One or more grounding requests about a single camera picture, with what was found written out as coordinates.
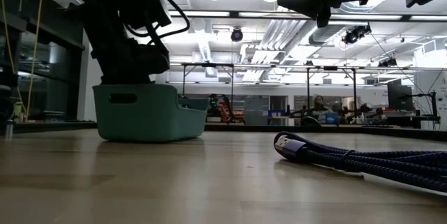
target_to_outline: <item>plastic bin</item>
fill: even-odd
[[[208,99],[182,99],[165,84],[93,87],[99,135],[120,142],[169,142],[202,135]]]

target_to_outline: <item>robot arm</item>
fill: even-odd
[[[164,0],[83,0],[80,6],[68,8],[79,17],[91,43],[91,56],[103,72],[102,84],[148,83],[150,74],[169,69],[169,52],[161,38],[189,29],[189,21],[173,0],[168,0],[186,21],[186,27],[158,36],[153,27],[171,23]],[[141,34],[134,29],[146,28]],[[151,37],[147,45],[128,38],[126,29],[136,36]]]

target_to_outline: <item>ceiling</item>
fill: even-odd
[[[71,3],[79,3],[80,0],[55,0],[63,6]],[[266,2],[264,0],[174,0],[183,10],[277,10],[278,7],[275,2]],[[412,8],[405,7],[404,0],[385,0],[374,8],[372,13],[428,13],[428,14],[444,14],[447,13],[447,0],[434,0],[425,6],[415,5]],[[194,55],[194,52],[200,52],[199,42],[203,38],[198,38],[194,29],[197,22],[207,22],[212,25],[212,36],[207,38],[210,52],[232,52],[239,54],[241,47],[246,44],[259,45],[262,43],[264,35],[269,32],[270,26],[273,24],[272,20],[257,20],[257,19],[230,19],[230,18],[193,18],[191,19],[192,28],[188,33],[183,33],[175,36],[164,38],[163,41],[170,51],[171,60],[184,59],[184,56]],[[447,37],[447,23],[414,23],[414,22],[371,22],[372,34],[381,44],[368,36],[359,41],[359,43],[350,46],[347,50],[343,50],[339,44],[339,36],[333,36],[324,47],[316,48],[316,51],[308,57],[318,54],[318,58],[314,61],[322,64],[340,64],[343,61],[346,63],[350,59],[350,63],[367,64],[371,59],[377,58],[386,52],[395,51],[395,56],[401,60],[402,63],[410,63],[413,56],[413,51],[420,47],[423,43],[430,41],[430,37],[443,36]],[[157,32],[159,34],[167,31],[173,31],[184,27],[184,21],[180,18],[173,18],[173,23],[170,26],[160,28]],[[230,39],[230,33],[233,27],[242,28],[244,33],[244,40],[239,43],[234,43]],[[303,29],[299,30],[294,38],[302,37]],[[147,43],[149,39],[139,39],[140,43]],[[297,40],[293,38],[288,42],[288,45],[297,44]],[[228,54],[228,61],[234,61],[232,54]]]

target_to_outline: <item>security camera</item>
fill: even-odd
[[[240,42],[244,38],[244,34],[240,30],[240,28],[234,28],[231,33],[231,40],[233,42]]]

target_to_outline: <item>metal pole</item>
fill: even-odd
[[[310,76],[309,76],[309,68],[307,68],[307,109],[310,110]]]
[[[235,67],[231,67],[231,108],[233,108],[233,86],[235,83],[235,79],[233,78],[235,76]]]
[[[354,80],[354,116],[357,116],[357,77],[356,77],[356,70],[352,69],[353,72],[353,80]]]
[[[184,83],[186,79],[186,65],[183,65],[183,96],[184,96]]]

